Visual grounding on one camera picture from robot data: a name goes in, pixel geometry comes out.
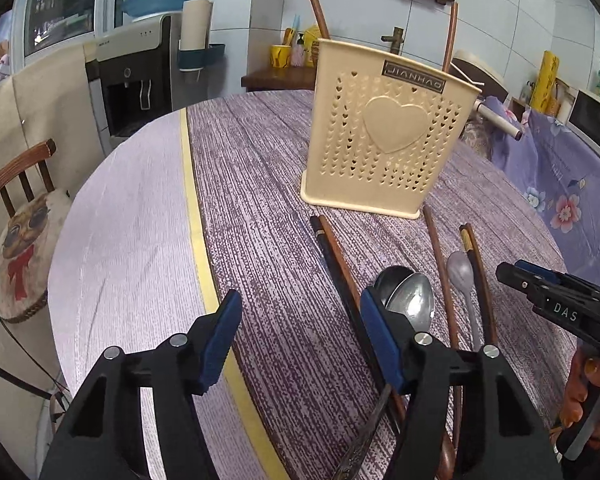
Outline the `clear plastic spoon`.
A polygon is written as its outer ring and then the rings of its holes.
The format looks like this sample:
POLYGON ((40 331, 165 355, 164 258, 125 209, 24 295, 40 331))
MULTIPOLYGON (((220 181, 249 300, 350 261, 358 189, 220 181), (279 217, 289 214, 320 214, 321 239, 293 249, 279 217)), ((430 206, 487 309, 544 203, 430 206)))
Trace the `clear plastic spoon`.
POLYGON ((477 312, 472 301, 474 290, 474 274, 464 252, 452 252, 446 260, 446 270, 452 285, 460 292, 465 301, 471 331, 472 350, 479 351, 481 348, 480 328, 478 325, 477 312))

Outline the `brown wooden chopstick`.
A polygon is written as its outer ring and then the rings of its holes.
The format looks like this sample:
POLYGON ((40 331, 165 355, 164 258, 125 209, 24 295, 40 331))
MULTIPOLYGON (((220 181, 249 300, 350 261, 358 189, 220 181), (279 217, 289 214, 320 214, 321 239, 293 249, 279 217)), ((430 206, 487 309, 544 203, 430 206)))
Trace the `brown wooden chopstick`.
MULTIPOLYGON (((446 325, 448 326, 450 346, 454 350, 460 348, 458 343, 458 326, 455 317, 454 302, 451 294, 451 285, 448 272, 446 272, 445 260, 442 255, 438 231, 434 225, 434 217, 430 207, 427 204, 422 205, 422 213, 424 214, 432 251, 434 252, 434 260, 437 263, 439 281, 442 289, 443 305, 446 315, 446 325)), ((460 423, 462 422, 463 411, 463 390, 461 386, 453 387, 453 437, 452 443, 454 448, 458 447, 460 442, 460 423)))
POLYGON ((310 0, 313 13, 316 19, 316 24, 318 26, 318 30, 320 31, 321 37, 324 39, 329 39, 329 30, 326 23, 326 18, 320 3, 320 0, 310 0))
POLYGON ((360 345, 365 362, 370 368, 370 374, 372 374, 378 391, 381 391, 387 383, 362 321, 361 293, 358 290, 358 285, 355 284, 355 281, 352 278, 349 266, 346 259, 343 257, 338 240, 336 240, 334 231, 324 214, 312 217, 311 223, 316 239, 321 243, 321 248, 323 248, 323 256, 327 262, 329 273, 335 280, 336 289, 338 289, 338 294, 347 310, 352 330, 360 345))
POLYGON ((451 63, 452 63, 455 37, 456 37, 456 29, 457 29, 457 19, 458 19, 458 2, 454 1, 451 6, 451 11, 450 11, 448 36, 446 36, 446 44, 445 44, 443 63, 442 63, 442 70, 445 73, 449 73, 451 63))

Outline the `wooden handled spoon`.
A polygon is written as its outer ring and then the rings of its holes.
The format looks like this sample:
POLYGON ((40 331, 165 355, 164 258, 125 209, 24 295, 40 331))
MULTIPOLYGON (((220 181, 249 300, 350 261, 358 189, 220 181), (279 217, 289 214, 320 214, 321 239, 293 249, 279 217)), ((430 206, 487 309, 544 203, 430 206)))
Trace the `wooden handled spoon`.
POLYGON ((455 448, 446 431, 443 431, 437 480, 452 480, 455 468, 455 448))

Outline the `metal spoon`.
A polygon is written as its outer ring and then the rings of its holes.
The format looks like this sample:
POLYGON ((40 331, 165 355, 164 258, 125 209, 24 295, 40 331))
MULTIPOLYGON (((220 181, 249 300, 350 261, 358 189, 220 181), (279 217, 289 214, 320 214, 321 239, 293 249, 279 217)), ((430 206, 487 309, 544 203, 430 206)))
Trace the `metal spoon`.
POLYGON ((434 318, 434 293, 426 275, 405 266, 389 266, 378 274, 374 287, 388 311, 403 314, 416 333, 428 332, 434 318))

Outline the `purple floral cloth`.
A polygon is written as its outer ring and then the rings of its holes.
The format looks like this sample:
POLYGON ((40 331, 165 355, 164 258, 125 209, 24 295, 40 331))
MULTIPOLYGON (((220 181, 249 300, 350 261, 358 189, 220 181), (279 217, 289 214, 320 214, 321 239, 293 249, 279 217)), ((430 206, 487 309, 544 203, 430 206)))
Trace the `purple floral cloth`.
POLYGON ((526 110, 518 122, 494 96, 486 107, 522 132, 494 130, 491 162, 546 224, 567 271, 600 286, 600 158, 552 116, 526 110))

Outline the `cream plastic utensil holder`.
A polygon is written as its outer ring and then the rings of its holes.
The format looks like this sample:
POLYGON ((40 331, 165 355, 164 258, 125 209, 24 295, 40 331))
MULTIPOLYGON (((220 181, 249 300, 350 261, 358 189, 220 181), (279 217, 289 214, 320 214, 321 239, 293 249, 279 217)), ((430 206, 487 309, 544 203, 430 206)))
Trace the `cream plastic utensil holder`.
POLYGON ((400 55, 320 40, 302 200, 417 218, 480 92, 400 55))

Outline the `white microwave oven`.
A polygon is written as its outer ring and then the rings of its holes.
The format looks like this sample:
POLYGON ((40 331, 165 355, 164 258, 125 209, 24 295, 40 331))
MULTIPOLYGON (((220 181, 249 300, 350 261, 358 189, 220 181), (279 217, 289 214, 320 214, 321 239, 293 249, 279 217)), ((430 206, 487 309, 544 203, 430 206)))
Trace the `white microwave oven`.
POLYGON ((570 87, 572 103, 566 126, 600 156, 600 97, 596 94, 570 87))

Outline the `wooden chair with cushion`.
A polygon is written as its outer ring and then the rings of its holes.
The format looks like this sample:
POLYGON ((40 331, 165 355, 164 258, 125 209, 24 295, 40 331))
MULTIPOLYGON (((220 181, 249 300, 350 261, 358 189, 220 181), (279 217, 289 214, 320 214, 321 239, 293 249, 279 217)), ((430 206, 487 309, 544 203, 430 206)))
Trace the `wooden chair with cushion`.
POLYGON ((48 139, 0 170, 0 196, 9 214, 0 236, 0 318, 9 323, 21 323, 47 304, 50 265, 72 205, 46 165, 55 152, 48 139))

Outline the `yellow roll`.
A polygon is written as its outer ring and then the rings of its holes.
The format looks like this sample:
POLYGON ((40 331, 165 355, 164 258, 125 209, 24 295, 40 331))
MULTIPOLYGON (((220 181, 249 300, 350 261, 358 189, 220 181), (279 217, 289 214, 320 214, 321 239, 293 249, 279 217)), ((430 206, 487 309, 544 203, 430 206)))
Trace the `yellow roll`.
POLYGON ((550 102, 550 96, 553 93, 558 70, 558 56, 554 55, 553 52, 545 51, 529 102, 529 106, 537 112, 545 112, 548 102, 550 102))

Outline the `cream frying pan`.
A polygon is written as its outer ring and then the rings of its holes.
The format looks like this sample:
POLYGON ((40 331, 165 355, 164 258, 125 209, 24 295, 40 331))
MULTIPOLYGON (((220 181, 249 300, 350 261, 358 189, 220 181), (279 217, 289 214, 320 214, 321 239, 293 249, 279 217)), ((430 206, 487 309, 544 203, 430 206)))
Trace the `cream frying pan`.
POLYGON ((482 101, 475 100, 474 111, 476 114, 486 119, 496 128, 502 130, 516 141, 519 141, 522 138, 522 131, 519 128, 516 128, 508 120, 496 114, 493 110, 490 110, 490 108, 487 107, 482 101))

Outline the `white rice cooker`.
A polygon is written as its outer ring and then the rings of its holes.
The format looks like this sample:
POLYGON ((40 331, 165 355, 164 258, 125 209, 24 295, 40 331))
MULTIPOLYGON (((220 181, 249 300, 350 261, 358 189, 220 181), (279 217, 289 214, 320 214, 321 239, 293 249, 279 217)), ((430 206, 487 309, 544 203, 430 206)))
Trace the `white rice cooker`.
POLYGON ((468 51, 454 52, 450 74, 479 87, 484 98, 494 96, 501 102, 505 102, 509 95, 504 78, 477 55, 468 51))

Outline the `water dispenser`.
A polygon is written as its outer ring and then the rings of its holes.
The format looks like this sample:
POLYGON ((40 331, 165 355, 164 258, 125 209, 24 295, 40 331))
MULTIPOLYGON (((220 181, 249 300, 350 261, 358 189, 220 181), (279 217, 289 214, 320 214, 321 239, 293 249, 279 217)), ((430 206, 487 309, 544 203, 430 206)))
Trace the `water dispenser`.
POLYGON ((85 69, 102 151, 172 112, 174 13, 141 18, 95 39, 85 69))

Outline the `yellow cup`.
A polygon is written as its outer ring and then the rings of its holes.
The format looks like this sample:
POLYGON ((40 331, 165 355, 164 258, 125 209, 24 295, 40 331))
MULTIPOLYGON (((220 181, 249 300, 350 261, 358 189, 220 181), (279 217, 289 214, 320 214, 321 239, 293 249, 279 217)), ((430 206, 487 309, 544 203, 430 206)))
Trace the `yellow cup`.
POLYGON ((272 44, 270 47, 270 62, 276 70, 291 66, 292 47, 286 44, 272 44))

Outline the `bronze faucet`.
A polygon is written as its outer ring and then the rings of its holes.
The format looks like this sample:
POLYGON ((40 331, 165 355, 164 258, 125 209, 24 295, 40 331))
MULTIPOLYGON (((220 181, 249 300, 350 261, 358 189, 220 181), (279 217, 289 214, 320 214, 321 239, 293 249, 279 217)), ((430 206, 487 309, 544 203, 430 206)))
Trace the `bronze faucet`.
POLYGON ((404 44, 404 29, 395 27, 391 35, 382 35, 380 40, 389 45, 390 53, 400 55, 404 44))

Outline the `yellow soap bottle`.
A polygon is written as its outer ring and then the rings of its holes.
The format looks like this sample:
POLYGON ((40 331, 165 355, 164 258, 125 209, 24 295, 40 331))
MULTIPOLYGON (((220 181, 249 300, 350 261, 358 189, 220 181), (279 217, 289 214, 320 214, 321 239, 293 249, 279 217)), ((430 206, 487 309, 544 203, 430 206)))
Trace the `yellow soap bottle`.
POLYGON ((317 25, 311 25, 303 33, 304 50, 306 50, 306 66, 314 68, 317 64, 318 49, 321 39, 320 29, 317 25))

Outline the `window with white frame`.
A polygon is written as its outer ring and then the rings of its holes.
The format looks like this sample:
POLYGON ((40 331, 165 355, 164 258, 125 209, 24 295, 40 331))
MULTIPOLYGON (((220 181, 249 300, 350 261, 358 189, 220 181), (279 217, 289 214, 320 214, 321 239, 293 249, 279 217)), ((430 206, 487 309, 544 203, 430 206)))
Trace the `window with white frame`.
POLYGON ((54 49, 122 23, 121 0, 15 0, 10 62, 15 72, 54 49))

